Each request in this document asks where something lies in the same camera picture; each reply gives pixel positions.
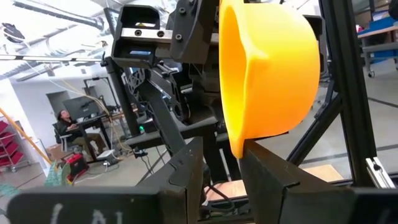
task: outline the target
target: yellow tube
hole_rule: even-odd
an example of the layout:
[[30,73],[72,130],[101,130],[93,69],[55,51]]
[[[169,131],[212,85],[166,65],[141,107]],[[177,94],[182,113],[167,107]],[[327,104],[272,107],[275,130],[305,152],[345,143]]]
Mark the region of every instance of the yellow tube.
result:
[[43,157],[44,160],[46,160],[49,164],[51,164],[52,162],[50,161],[50,159],[36,146],[36,144],[30,139],[30,137],[28,137],[28,135],[26,135],[26,133],[7,115],[7,113],[0,107],[0,113],[2,113],[6,119],[8,120],[8,122],[17,129],[17,131],[25,137],[26,140],[29,141],[29,143],[33,146],[33,148],[36,150],[37,153],[39,153],[39,155],[41,155]]

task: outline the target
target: yellow bowl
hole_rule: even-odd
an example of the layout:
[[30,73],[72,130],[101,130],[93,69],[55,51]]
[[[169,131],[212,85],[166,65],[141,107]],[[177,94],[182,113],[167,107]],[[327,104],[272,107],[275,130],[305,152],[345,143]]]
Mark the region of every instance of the yellow bowl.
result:
[[245,139],[282,134],[310,110],[320,59],[310,24],[279,4],[220,5],[220,82],[232,152]]

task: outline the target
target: metal bracket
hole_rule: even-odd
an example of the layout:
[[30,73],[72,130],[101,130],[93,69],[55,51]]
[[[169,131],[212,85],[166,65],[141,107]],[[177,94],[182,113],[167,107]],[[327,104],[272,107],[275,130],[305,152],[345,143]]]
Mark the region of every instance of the metal bracket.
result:
[[380,189],[394,189],[396,186],[377,157],[367,158],[366,166],[374,185]]

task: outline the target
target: ceiling light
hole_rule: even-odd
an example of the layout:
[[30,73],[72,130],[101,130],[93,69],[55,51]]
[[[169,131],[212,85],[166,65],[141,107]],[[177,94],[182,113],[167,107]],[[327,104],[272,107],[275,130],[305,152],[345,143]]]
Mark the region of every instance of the ceiling light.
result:
[[33,57],[24,56],[23,60],[34,60],[34,61],[50,61],[50,62],[67,62],[71,61],[72,58],[61,58],[61,57]]
[[98,58],[76,58],[77,62],[101,62],[101,59]]
[[15,58],[17,57],[13,55],[0,55],[0,60],[15,60]]

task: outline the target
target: screw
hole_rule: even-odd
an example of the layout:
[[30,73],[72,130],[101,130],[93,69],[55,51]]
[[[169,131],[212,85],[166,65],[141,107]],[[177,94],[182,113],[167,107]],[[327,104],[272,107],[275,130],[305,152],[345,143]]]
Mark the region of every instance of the screw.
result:
[[175,36],[175,39],[177,40],[177,41],[182,41],[182,35],[181,34],[177,34],[176,36]]
[[183,7],[178,9],[178,11],[180,12],[180,14],[183,14],[183,15],[186,13],[186,11],[185,11],[185,9]]
[[159,32],[157,33],[157,36],[158,36],[158,37],[164,37],[164,32],[163,32],[163,31],[159,31]]
[[141,30],[136,30],[136,31],[134,32],[134,34],[135,34],[136,36],[141,36],[142,32],[141,32]]

